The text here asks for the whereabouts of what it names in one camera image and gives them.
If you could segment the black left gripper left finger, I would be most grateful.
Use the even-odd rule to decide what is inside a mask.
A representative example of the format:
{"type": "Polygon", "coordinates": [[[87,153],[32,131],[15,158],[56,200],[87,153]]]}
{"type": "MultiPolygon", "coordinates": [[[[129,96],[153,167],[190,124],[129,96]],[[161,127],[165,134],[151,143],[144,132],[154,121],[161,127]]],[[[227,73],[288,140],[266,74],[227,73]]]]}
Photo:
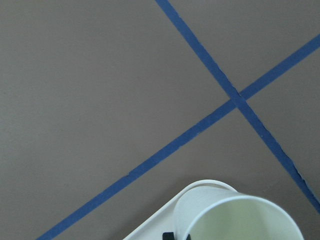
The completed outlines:
{"type": "Polygon", "coordinates": [[[174,240],[174,233],[173,232],[164,232],[162,234],[162,240],[174,240]]]}

